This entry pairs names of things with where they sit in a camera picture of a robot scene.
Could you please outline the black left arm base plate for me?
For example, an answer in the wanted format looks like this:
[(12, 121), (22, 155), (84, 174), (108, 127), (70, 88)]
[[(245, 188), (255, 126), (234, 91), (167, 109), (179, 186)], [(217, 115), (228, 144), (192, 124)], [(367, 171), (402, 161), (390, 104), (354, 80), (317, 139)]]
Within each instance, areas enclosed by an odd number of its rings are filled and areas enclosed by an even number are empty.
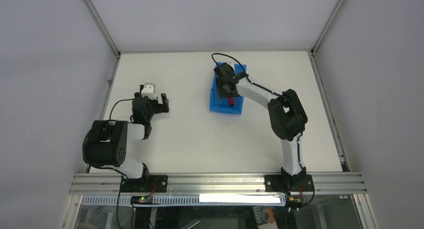
[(150, 175), (148, 180), (123, 178), (119, 190), (122, 193), (166, 193), (168, 179), (164, 174)]

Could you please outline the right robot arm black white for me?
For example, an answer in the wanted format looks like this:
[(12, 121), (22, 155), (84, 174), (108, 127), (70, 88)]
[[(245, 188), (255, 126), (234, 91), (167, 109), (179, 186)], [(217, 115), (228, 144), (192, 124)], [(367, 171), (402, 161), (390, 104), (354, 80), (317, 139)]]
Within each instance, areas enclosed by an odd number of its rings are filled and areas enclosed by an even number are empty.
[(280, 139), (283, 163), (282, 180), (289, 187), (306, 178), (302, 158), (302, 136), (308, 117), (293, 89), (276, 92), (248, 79), (245, 72), (215, 73), (215, 83), (221, 98), (245, 97), (268, 111), (271, 129)]

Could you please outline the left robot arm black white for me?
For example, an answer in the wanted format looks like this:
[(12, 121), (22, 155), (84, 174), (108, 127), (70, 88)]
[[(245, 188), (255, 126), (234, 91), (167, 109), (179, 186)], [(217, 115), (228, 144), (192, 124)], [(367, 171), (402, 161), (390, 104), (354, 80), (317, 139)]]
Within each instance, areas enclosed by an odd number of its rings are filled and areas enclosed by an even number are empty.
[(146, 82), (129, 99), (130, 120), (95, 120), (82, 143), (82, 157), (86, 164), (99, 170), (113, 170), (124, 179), (149, 183), (148, 166), (127, 154), (128, 141), (149, 138), (154, 115), (168, 113), (169, 100), (162, 93), (156, 95), (156, 85)]

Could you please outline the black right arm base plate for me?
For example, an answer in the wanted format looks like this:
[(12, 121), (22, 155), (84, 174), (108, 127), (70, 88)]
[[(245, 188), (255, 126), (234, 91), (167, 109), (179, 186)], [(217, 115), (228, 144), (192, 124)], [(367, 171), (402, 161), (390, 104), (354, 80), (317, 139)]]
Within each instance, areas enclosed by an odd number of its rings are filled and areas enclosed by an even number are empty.
[(310, 174), (285, 176), (282, 174), (266, 174), (264, 176), (266, 192), (296, 193), (313, 192), (314, 182)]

